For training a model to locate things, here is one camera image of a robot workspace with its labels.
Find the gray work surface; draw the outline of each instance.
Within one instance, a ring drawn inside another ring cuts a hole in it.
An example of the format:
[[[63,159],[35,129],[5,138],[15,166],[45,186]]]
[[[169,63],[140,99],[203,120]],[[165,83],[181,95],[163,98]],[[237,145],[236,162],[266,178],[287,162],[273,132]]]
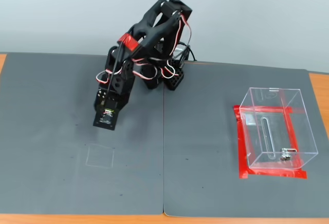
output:
[[[0,79],[0,213],[161,214],[163,87],[136,78],[116,130],[93,127],[106,57],[9,54]]]
[[[329,217],[329,143],[306,70],[186,64],[164,93],[164,212],[169,216]],[[234,105],[249,87],[299,88],[319,154],[308,179],[239,179]]]

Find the clear acrylic box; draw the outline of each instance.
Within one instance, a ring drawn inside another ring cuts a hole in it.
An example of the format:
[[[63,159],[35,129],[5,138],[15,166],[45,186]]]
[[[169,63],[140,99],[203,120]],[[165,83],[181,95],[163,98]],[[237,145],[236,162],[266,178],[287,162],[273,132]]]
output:
[[[250,168],[299,169],[318,154],[299,89],[249,88],[240,115]]]

